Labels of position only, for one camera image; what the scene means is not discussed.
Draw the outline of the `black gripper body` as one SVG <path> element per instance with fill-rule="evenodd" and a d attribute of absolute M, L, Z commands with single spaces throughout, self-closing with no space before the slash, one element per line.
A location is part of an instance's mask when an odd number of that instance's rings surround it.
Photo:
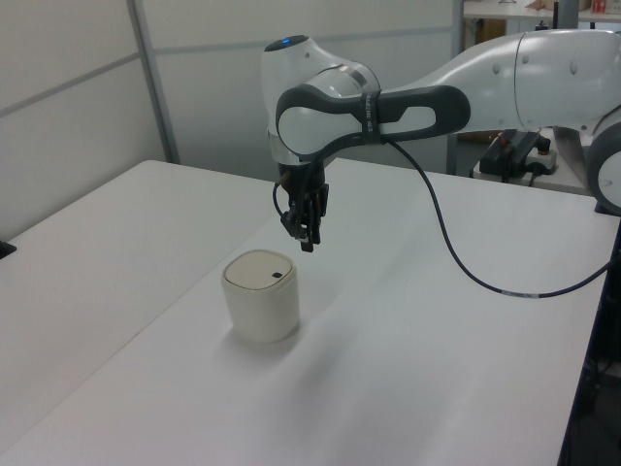
<path fill-rule="evenodd" d="M 279 181 L 288 194 L 288 204 L 293 205 L 307 194 L 318 194 L 320 203 L 327 204 L 327 183 L 324 163 L 303 165 L 278 165 Z"/>

